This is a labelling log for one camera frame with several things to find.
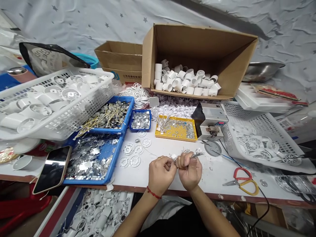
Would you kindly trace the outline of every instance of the red string bracelet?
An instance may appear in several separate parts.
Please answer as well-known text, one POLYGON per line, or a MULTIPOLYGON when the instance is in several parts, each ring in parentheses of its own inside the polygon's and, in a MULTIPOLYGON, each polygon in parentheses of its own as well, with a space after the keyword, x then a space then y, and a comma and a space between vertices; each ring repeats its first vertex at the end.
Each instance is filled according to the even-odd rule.
POLYGON ((159 197, 159 196, 157 196, 156 194, 154 194, 150 189, 149 189, 149 187, 147 186, 147 189, 148 189, 148 193, 151 193, 151 195, 153 195, 155 198, 157 198, 157 199, 161 199, 161 197, 159 197))

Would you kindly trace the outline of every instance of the scissors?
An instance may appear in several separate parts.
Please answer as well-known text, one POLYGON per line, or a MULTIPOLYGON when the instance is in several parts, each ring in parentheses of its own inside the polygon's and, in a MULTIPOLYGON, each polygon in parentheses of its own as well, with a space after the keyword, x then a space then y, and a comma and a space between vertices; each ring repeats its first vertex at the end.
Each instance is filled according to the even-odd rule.
POLYGON ((259 193, 259 187, 258 187, 257 183, 252 180, 251 173, 248 170, 246 170, 244 168, 241 168, 241 167, 238 167, 238 168, 235 169, 234 180, 233 181, 230 181, 230 182, 227 182, 227 183, 223 184, 223 186, 232 186, 232 185, 238 185, 239 188, 242 191, 244 191, 246 194, 251 195, 251 196, 256 196, 259 193), (246 174, 248 174, 249 177, 237 177, 237 173, 238 173, 239 170, 245 171, 246 174), (239 180, 245 180, 245 182, 239 183, 238 182, 239 180), (246 189, 244 189, 242 187, 242 186, 244 186, 245 184, 248 184, 248 183, 253 183, 254 184, 256 190, 253 193, 248 192, 246 189))

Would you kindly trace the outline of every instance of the yellow scissors handle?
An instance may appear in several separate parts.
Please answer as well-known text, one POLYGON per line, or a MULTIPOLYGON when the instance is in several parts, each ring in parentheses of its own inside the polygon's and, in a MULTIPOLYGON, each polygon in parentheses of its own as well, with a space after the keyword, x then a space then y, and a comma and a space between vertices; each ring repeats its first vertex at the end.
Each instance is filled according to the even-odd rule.
POLYGON ((246 180, 245 182, 240 183, 239 184, 239 188, 242 191, 244 191, 246 194, 251 195, 251 196, 256 196, 259 193, 259 187, 258 187, 257 183, 255 181, 253 181, 253 180, 246 180), (248 183, 253 183, 254 184, 256 190, 253 193, 248 192, 246 189, 244 189, 242 187, 242 186, 244 186, 245 184, 248 184, 248 183))

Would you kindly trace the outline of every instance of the person's right hand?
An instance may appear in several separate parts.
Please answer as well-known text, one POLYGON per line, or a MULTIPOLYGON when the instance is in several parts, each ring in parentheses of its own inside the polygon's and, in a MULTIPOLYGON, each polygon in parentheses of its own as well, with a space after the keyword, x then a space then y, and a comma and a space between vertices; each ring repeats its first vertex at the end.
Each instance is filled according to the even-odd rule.
POLYGON ((182 153, 175 163, 179 168, 181 183, 189 192, 197 187, 202 177, 202 164, 198 158, 191 158, 192 156, 193 152, 182 153))

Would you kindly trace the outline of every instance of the red stool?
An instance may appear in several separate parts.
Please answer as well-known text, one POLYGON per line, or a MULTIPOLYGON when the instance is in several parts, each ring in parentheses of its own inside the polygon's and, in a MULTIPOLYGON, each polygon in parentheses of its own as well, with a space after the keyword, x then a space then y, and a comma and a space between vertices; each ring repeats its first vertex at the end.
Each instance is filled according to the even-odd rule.
POLYGON ((0 219, 12 217, 11 220, 0 228, 0 236, 7 235, 26 218, 41 212, 50 204, 52 197, 44 197, 47 192, 37 195, 32 194, 34 186, 34 183, 30 184, 30 195, 28 198, 0 201, 0 219))

